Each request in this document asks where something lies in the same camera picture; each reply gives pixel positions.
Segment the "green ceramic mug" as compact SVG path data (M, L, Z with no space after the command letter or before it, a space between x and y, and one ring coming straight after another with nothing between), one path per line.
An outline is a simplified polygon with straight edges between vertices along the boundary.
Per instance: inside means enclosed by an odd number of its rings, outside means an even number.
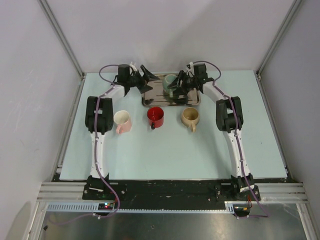
M163 80L162 80L162 87L163 91L170 97L173 98L174 96L174 89L169 88L169 86L174 82L174 80L177 78L176 75L174 74L168 74L165 75Z

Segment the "beige ceramic mug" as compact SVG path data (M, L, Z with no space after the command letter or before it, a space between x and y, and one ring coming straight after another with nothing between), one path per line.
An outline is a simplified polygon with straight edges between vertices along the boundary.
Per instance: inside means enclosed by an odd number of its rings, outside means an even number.
M200 115L196 108L187 107L181 113L181 123L189 128L192 133L196 132L196 126L200 121Z

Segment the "red ceramic mug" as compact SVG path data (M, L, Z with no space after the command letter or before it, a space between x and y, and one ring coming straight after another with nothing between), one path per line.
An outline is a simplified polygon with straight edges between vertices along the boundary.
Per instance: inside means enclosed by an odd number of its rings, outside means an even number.
M164 111L158 106L154 106L147 111L148 123L152 130L160 128L164 124Z

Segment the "pink ceramic mug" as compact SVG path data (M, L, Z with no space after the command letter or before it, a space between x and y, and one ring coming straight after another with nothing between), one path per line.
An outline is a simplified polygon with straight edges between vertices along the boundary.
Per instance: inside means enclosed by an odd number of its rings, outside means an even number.
M126 110L117 111L113 116L113 121L116 124L118 135L127 133L132 128L131 116Z

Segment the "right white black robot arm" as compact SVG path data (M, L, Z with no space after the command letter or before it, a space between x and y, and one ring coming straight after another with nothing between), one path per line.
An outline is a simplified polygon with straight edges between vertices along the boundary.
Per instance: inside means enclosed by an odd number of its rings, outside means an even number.
M192 90L200 91L215 102L215 122L226 139L231 161L231 194L238 201L248 195L258 201L259 190L245 158L242 143L244 117L241 99L231 97L217 86L221 70L205 60L190 62L181 70L168 88L173 93L186 95Z

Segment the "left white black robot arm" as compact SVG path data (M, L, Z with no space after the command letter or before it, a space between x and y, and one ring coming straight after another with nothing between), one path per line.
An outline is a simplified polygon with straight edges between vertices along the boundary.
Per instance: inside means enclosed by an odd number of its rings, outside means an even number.
M125 97L131 88L137 88L141 94L151 91L153 88L148 83L159 79L144 65L138 70L133 63L108 64L98 74L110 87L100 96L87 98L85 126L91 136L92 164L83 190L82 198L85 200L104 200L111 194L117 195L109 184L109 170L104 163L105 137L114 125L113 103Z

